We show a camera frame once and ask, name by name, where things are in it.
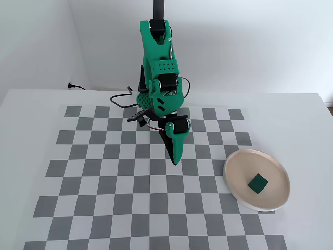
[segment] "white wall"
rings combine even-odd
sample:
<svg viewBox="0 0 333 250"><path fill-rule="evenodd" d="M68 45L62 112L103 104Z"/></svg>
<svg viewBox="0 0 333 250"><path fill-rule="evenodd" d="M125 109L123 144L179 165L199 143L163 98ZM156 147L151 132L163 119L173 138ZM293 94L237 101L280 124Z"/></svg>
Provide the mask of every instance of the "white wall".
<svg viewBox="0 0 333 250"><path fill-rule="evenodd" d="M93 86L137 88L152 0L69 0ZM333 1L166 0L193 91L319 93L333 100Z"/></svg>
<svg viewBox="0 0 333 250"><path fill-rule="evenodd" d="M68 0L0 1L0 103L9 88L89 87Z"/></svg>

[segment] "metal pole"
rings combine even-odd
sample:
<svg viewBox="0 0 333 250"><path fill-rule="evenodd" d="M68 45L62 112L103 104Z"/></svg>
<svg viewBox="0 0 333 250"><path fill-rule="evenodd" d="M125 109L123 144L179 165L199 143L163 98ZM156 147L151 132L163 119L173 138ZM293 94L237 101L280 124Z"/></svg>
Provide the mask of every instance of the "metal pole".
<svg viewBox="0 0 333 250"><path fill-rule="evenodd" d="M154 19L164 19L164 0L154 0Z"/></svg>

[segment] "gray square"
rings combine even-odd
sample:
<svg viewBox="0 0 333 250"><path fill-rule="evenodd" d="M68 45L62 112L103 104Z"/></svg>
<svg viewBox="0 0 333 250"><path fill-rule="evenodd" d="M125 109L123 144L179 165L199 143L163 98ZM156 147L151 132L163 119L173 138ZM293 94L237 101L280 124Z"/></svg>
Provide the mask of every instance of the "gray square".
<svg viewBox="0 0 333 250"><path fill-rule="evenodd" d="M220 132L207 132L209 145L223 145Z"/></svg>
<svg viewBox="0 0 333 250"><path fill-rule="evenodd" d="M150 145L137 144L135 147L135 159L149 159L150 158Z"/></svg>
<svg viewBox="0 0 333 250"><path fill-rule="evenodd" d="M99 176L102 160L85 160L82 176Z"/></svg>
<svg viewBox="0 0 333 250"><path fill-rule="evenodd" d="M60 130L56 144L73 144L75 130Z"/></svg>
<svg viewBox="0 0 333 250"><path fill-rule="evenodd" d="M53 217L57 201L57 196L40 196L33 217Z"/></svg>
<svg viewBox="0 0 333 250"><path fill-rule="evenodd" d="M227 236L227 239L229 250L249 250L246 236Z"/></svg>
<svg viewBox="0 0 333 250"><path fill-rule="evenodd" d="M241 214L245 235L264 235L258 214Z"/></svg>
<svg viewBox="0 0 333 250"><path fill-rule="evenodd" d="M88 250L89 239L69 240L66 250Z"/></svg>
<svg viewBox="0 0 333 250"><path fill-rule="evenodd" d="M167 176L168 193L184 193L183 176Z"/></svg>
<svg viewBox="0 0 333 250"><path fill-rule="evenodd" d="M94 215L96 195L79 195L74 216Z"/></svg>
<svg viewBox="0 0 333 250"><path fill-rule="evenodd" d="M72 216L53 217L47 240L68 240L69 233L71 231L72 220Z"/></svg>
<svg viewBox="0 0 333 250"><path fill-rule="evenodd" d="M132 215L131 237L149 236L149 214Z"/></svg>
<svg viewBox="0 0 333 250"><path fill-rule="evenodd" d="M240 109L228 109L231 120L244 120Z"/></svg>
<svg viewBox="0 0 333 250"><path fill-rule="evenodd" d="M266 235L265 238L269 250L287 250L283 235Z"/></svg>
<svg viewBox="0 0 333 250"><path fill-rule="evenodd" d="M71 153L69 154L70 160L85 159L88 152L88 145L72 145Z"/></svg>
<svg viewBox="0 0 333 250"><path fill-rule="evenodd" d="M188 237L188 241L189 241L189 249L191 250L209 250L209 243L207 236L190 236Z"/></svg>
<svg viewBox="0 0 333 250"><path fill-rule="evenodd" d="M231 155L234 151L239 150L238 146L226 146L224 145L224 151L225 151L225 156L228 157L229 155Z"/></svg>
<svg viewBox="0 0 333 250"><path fill-rule="evenodd" d="M203 108L202 113L205 120L217 120L215 108Z"/></svg>
<svg viewBox="0 0 333 250"><path fill-rule="evenodd" d="M185 194L185 205L187 214L202 214L203 203L201 194Z"/></svg>
<svg viewBox="0 0 333 250"><path fill-rule="evenodd" d="M206 132L206 126L204 125L204 120L191 120L192 131L193 132Z"/></svg>
<svg viewBox="0 0 333 250"><path fill-rule="evenodd" d="M194 145L197 159L211 159L209 145Z"/></svg>
<svg viewBox="0 0 333 250"><path fill-rule="evenodd" d="M118 175L119 176L133 176L134 175L135 159L119 159L118 161Z"/></svg>
<svg viewBox="0 0 333 250"><path fill-rule="evenodd" d="M202 193L218 193L215 176L199 176Z"/></svg>
<svg viewBox="0 0 333 250"><path fill-rule="evenodd" d="M233 124L231 121L217 121L219 123L220 132L233 132Z"/></svg>
<svg viewBox="0 0 333 250"><path fill-rule="evenodd" d="M137 113L137 108L135 108L135 107L125 108L123 117L124 118L129 118L129 117L131 117L132 115L134 115L136 113Z"/></svg>
<svg viewBox="0 0 333 250"><path fill-rule="evenodd" d="M186 214L169 215L169 236L188 236Z"/></svg>
<svg viewBox="0 0 333 250"><path fill-rule="evenodd" d="M130 250L131 238L110 239L110 250Z"/></svg>
<svg viewBox="0 0 333 250"><path fill-rule="evenodd" d="M76 130L91 130L93 128L94 118L92 117L79 117Z"/></svg>
<svg viewBox="0 0 333 250"><path fill-rule="evenodd" d="M189 114L189 108L179 108L179 109L177 110L177 114L178 114L179 116L187 115L187 118L188 118L188 119L191 119L191 116L190 116L190 114Z"/></svg>
<svg viewBox="0 0 333 250"><path fill-rule="evenodd" d="M197 176L198 165L196 160L182 159L182 170L185 176Z"/></svg>
<svg viewBox="0 0 333 250"><path fill-rule="evenodd" d="M123 118L109 118L108 131L121 131L123 127Z"/></svg>
<svg viewBox="0 0 333 250"><path fill-rule="evenodd" d="M135 144L136 143L136 131L122 131L120 143L121 144Z"/></svg>
<svg viewBox="0 0 333 250"><path fill-rule="evenodd" d="M99 177L97 194L114 194L116 191L117 176Z"/></svg>
<svg viewBox="0 0 333 250"><path fill-rule="evenodd" d="M150 194L150 213L168 213L168 194Z"/></svg>
<svg viewBox="0 0 333 250"><path fill-rule="evenodd" d="M237 200L232 194L219 194L223 214L239 214Z"/></svg>
<svg viewBox="0 0 333 250"><path fill-rule="evenodd" d="M158 131L150 132L150 143L151 144L164 144L162 137Z"/></svg>
<svg viewBox="0 0 333 250"><path fill-rule="evenodd" d="M48 165L46 177L64 176L67 160L51 160Z"/></svg>
<svg viewBox="0 0 333 250"><path fill-rule="evenodd" d="M129 215L132 213L133 194L116 194L114 196L113 214Z"/></svg>
<svg viewBox="0 0 333 250"><path fill-rule="evenodd" d="M247 132L235 132L238 146L252 146L250 135Z"/></svg>
<svg viewBox="0 0 333 250"><path fill-rule="evenodd" d="M150 237L149 250L170 250L169 237Z"/></svg>
<svg viewBox="0 0 333 250"><path fill-rule="evenodd" d="M97 106L94 117L107 118L109 117L110 107Z"/></svg>
<svg viewBox="0 0 333 250"><path fill-rule="evenodd" d="M27 241L23 250L45 250L46 241Z"/></svg>
<svg viewBox="0 0 333 250"><path fill-rule="evenodd" d="M119 159L120 144L104 146L103 159Z"/></svg>
<svg viewBox="0 0 333 250"><path fill-rule="evenodd" d="M81 106L67 106L64 117L79 117Z"/></svg>
<svg viewBox="0 0 333 250"><path fill-rule="evenodd" d="M150 193L150 177L134 176L133 193Z"/></svg>
<svg viewBox="0 0 333 250"><path fill-rule="evenodd" d="M167 164L165 159L151 159L150 160L150 174L151 175L165 175L167 174Z"/></svg>
<svg viewBox="0 0 333 250"><path fill-rule="evenodd" d="M81 177L64 177L59 195L78 195Z"/></svg>
<svg viewBox="0 0 333 250"><path fill-rule="evenodd" d="M92 131L89 144L105 144L106 131Z"/></svg>
<svg viewBox="0 0 333 250"><path fill-rule="evenodd" d="M222 214L205 214L204 218L208 236L226 236Z"/></svg>
<svg viewBox="0 0 333 250"><path fill-rule="evenodd" d="M212 160L212 162L213 162L214 174L216 176L222 176L225 160Z"/></svg>
<svg viewBox="0 0 333 250"><path fill-rule="evenodd" d="M94 216L92 229L90 231L91 239L110 238L112 226L112 215Z"/></svg>

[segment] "white table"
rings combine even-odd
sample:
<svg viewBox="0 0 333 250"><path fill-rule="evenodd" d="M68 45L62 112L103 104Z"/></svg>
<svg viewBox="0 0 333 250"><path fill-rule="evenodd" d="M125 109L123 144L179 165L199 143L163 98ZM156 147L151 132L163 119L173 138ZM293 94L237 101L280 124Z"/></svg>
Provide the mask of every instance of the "white table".
<svg viewBox="0 0 333 250"><path fill-rule="evenodd" d="M0 249L12 249L58 108L113 105L118 91L10 90L0 107ZM135 102L135 96L121 99ZM333 117L317 94L191 92L184 105L244 109L261 150L286 168L291 194L272 220L288 250L333 249Z"/></svg>

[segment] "white square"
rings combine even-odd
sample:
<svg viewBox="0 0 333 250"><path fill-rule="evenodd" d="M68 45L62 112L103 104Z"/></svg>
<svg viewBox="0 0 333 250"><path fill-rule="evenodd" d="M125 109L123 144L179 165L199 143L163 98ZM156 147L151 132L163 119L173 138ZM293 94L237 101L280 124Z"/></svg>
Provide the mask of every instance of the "white square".
<svg viewBox="0 0 333 250"><path fill-rule="evenodd" d="M113 215L111 238L131 237L132 215Z"/></svg>
<svg viewBox="0 0 333 250"><path fill-rule="evenodd" d="M213 176L214 167L212 160L197 160L198 173L200 176Z"/></svg>
<svg viewBox="0 0 333 250"><path fill-rule="evenodd" d="M169 217L168 214L149 215L149 236L169 236Z"/></svg>
<svg viewBox="0 0 333 250"><path fill-rule="evenodd" d="M133 194L132 214L148 214L150 194Z"/></svg>
<svg viewBox="0 0 333 250"><path fill-rule="evenodd" d="M119 159L135 159L135 144L120 144Z"/></svg>
<svg viewBox="0 0 333 250"><path fill-rule="evenodd" d="M208 236L209 250L229 249L227 236Z"/></svg>
<svg viewBox="0 0 333 250"><path fill-rule="evenodd" d="M167 192L167 176L150 176L150 193Z"/></svg>
<svg viewBox="0 0 333 250"><path fill-rule="evenodd" d="M201 193L199 176L183 176L184 193Z"/></svg>
<svg viewBox="0 0 333 250"><path fill-rule="evenodd" d="M237 145L234 132L221 132L223 145Z"/></svg>
<svg viewBox="0 0 333 250"><path fill-rule="evenodd" d="M207 132L219 132L220 127L217 120L205 120L204 125Z"/></svg>
<svg viewBox="0 0 333 250"><path fill-rule="evenodd" d="M169 176L181 176L183 174L182 161L180 161L176 166L173 165L170 159L166 161L166 174Z"/></svg>
<svg viewBox="0 0 333 250"><path fill-rule="evenodd" d="M103 159L104 144L90 144L86 159Z"/></svg>
<svg viewBox="0 0 333 250"><path fill-rule="evenodd" d="M150 131L136 131L136 144L150 144Z"/></svg>
<svg viewBox="0 0 333 250"><path fill-rule="evenodd" d="M94 118L92 130L107 131L109 118Z"/></svg>
<svg viewBox="0 0 333 250"><path fill-rule="evenodd" d="M127 121L127 118L123 118L122 131L136 131L136 121Z"/></svg>
<svg viewBox="0 0 333 250"><path fill-rule="evenodd" d="M168 212L170 214L185 214L185 194L168 194Z"/></svg>
<svg viewBox="0 0 333 250"><path fill-rule="evenodd" d="M182 159L196 159L196 150L192 144L184 144Z"/></svg>
<svg viewBox="0 0 333 250"><path fill-rule="evenodd" d="M267 241L264 235L247 235L246 241L249 250L268 250Z"/></svg>
<svg viewBox="0 0 333 250"><path fill-rule="evenodd" d="M226 160L225 150L223 145L209 145L210 155L212 160Z"/></svg>
<svg viewBox="0 0 333 250"><path fill-rule="evenodd" d="M100 176L117 176L118 161L118 159L103 159L100 168Z"/></svg>
<svg viewBox="0 0 333 250"><path fill-rule="evenodd" d="M99 176L83 176L81 179L79 195L97 194Z"/></svg>
<svg viewBox="0 0 333 250"><path fill-rule="evenodd" d="M150 147L150 159L165 159L165 145L155 144Z"/></svg>
<svg viewBox="0 0 333 250"><path fill-rule="evenodd" d="M186 214L188 236L207 236L204 214Z"/></svg>
<svg viewBox="0 0 333 250"><path fill-rule="evenodd" d="M85 160L68 160L65 176L82 176Z"/></svg>
<svg viewBox="0 0 333 250"><path fill-rule="evenodd" d="M169 237L170 249L189 250L189 241L187 236Z"/></svg>
<svg viewBox="0 0 333 250"><path fill-rule="evenodd" d="M69 239L89 239L92 223L93 216L74 216Z"/></svg>
<svg viewBox="0 0 333 250"><path fill-rule="evenodd" d="M134 176L117 176L116 194L133 194Z"/></svg>
<svg viewBox="0 0 333 250"><path fill-rule="evenodd" d="M150 175L150 159L135 159L134 175L135 176Z"/></svg>
<svg viewBox="0 0 333 250"><path fill-rule="evenodd" d="M73 145L87 145L90 141L91 131L76 130Z"/></svg>
<svg viewBox="0 0 333 250"><path fill-rule="evenodd" d="M221 214L219 194L201 194L205 214Z"/></svg>
<svg viewBox="0 0 333 250"><path fill-rule="evenodd" d="M89 239L88 250L109 250L110 239Z"/></svg>
<svg viewBox="0 0 333 250"><path fill-rule="evenodd" d="M227 236L245 235L240 214L223 214L223 220Z"/></svg>
<svg viewBox="0 0 333 250"><path fill-rule="evenodd" d="M112 215L114 194L99 194L96 196L94 215Z"/></svg>
<svg viewBox="0 0 333 250"><path fill-rule="evenodd" d="M105 144L120 144L121 131L106 131Z"/></svg>
<svg viewBox="0 0 333 250"><path fill-rule="evenodd" d="M208 137L206 132L193 132L194 144L208 145Z"/></svg>
<svg viewBox="0 0 333 250"><path fill-rule="evenodd" d="M224 183L223 176L215 176L217 191L219 194L229 194L230 191Z"/></svg>

